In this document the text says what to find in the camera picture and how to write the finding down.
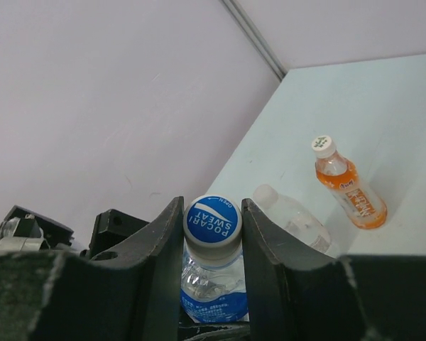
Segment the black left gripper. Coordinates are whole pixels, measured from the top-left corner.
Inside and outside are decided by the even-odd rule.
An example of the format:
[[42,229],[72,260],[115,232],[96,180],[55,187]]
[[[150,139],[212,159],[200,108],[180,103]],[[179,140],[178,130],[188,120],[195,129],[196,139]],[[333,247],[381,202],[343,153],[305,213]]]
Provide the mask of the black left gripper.
[[110,209],[95,218],[89,246],[75,244],[69,227],[24,207],[13,206],[0,222],[0,252],[68,251],[91,259],[143,229],[148,222]]

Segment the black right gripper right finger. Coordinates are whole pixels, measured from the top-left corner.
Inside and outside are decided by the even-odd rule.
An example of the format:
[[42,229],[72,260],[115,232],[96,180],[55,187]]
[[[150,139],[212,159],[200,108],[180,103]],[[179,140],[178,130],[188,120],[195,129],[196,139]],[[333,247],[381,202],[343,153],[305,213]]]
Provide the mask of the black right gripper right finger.
[[252,340],[426,340],[426,256],[334,259],[241,211]]

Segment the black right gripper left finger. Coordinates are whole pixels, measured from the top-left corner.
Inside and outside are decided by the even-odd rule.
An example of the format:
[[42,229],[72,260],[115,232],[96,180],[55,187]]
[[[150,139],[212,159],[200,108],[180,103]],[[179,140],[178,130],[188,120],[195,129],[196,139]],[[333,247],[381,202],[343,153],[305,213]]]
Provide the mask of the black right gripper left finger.
[[0,252],[0,340],[176,340],[184,200],[90,260]]

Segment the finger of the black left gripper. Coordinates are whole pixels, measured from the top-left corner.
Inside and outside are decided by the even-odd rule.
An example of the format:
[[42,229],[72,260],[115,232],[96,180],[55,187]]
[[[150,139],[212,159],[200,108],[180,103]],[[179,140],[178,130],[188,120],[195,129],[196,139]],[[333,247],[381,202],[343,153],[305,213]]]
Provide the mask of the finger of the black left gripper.
[[182,341],[247,341],[251,339],[247,322],[179,324],[177,339]]

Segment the blue Pocari Sweat bottle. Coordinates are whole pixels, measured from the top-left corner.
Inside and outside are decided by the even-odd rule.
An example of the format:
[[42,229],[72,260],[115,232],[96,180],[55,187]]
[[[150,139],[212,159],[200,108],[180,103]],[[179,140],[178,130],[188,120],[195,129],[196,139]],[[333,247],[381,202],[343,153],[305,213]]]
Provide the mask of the blue Pocari Sweat bottle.
[[243,256],[222,268],[203,268],[185,249],[180,302],[196,323],[248,322]]

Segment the blue Pocari bottle cap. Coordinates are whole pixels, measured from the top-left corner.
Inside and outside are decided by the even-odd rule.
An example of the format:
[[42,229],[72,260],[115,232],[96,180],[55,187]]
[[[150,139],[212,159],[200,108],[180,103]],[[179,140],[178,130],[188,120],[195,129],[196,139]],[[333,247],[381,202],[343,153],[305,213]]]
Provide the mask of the blue Pocari bottle cap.
[[183,216],[189,253],[213,264],[231,261],[241,250],[243,220],[235,202],[221,195],[193,200]]

